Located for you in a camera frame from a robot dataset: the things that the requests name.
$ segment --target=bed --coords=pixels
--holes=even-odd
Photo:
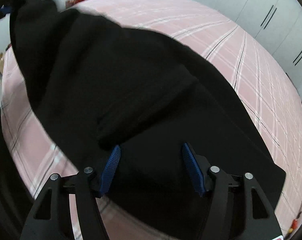
[[[302,203],[302,105],[295,87],[272,56],[236,23],[192,0],[88,0],[76,6],[102,13],[121,25],[165,33],[188,45],[224,75],[274,162],[287,174],[276,208],[285,235]],[[5,55],[2,83],[3,135],[22,180],[36,198],[52,173],[68,176],[77,170],[34,115],[11,48]],[[106,197],[97,201],[110,239],[172,239]],[[75,238],[80,239],[73,198],[71,214]]]

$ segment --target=mattress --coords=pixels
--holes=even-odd
[[[275,211],[285,234],[302,202],[302,105],[295,87],[272,56],[236,23],[195,1],[88,0],[77,7],[102,13],[121,25],[165,33],[192,48],[223,74],[244,104],[274,162],[287,174]],[[77,170],[34,115],[12,49],[5,55],[2,91],[4,138],[25,185],[36,198],[52,173],[68,176]],[[97,201],[111,240],[119,236],[171,239],[106,197]],[[71,213],[75,238],[81,239],[73,198]]]

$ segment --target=spotted fabric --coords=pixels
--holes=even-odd
[[[88,0],[77,7],[102,13],[121,25],[165,33],[191,47],[224,75],[273,160],[287,173],[276,209],[285,233],[302,202],[302,105],[295,87],[272,56],[236,23],[192,0]],[[12,49],[5,55],[2,91],[4,138],[24,183],[36,198],[52,173],[68,176],[77,170],[34,115]],[[106,197],[98,200],[98,206],[111,240],[172,239]],[[75,238],[81,239],[73,198],[71,207]]]

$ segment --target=plaid bedsheet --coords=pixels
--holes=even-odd
[[[210,61],[237,92],[275,163],[287,173],[276,215],[285,233],[302,201],[302,105],[272,56],[236,23],[191,0],[89,0],[77,5],[122,25],[163,32]],[[12,158],[30,193],[37,197],[52,173],[76,168],[51,141],[34,115],[12,49],[5,55],[2,128]],[[81,233],[72,203],[76,239]],[[110,239],[172,239],[143,224],[106,197],[98,200]]]

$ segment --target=metal bolt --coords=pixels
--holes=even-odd
[[[59,175],[54,173],[54,174],[51,175],[50,179],[51,180],[57,180],[58,177],[59,177]]]
[[[93,168],[91,168],[91,167],[86,167],[85,169],[84,169],[84,173],[86,173],[86,174],[89,174],[89,173],[91,173],[93,171]]]
[[[246,173],[245,175],[244,175],[247,179],[253,179],[253,175],[251,174],[251,173]]]
[[[217,166],[212,166],[212,167],[210,168],[210,170],[211,170],[212,172],[214,172],[214,173],[217,173],[217,172],[220,171],[219,167],[217,167]]]

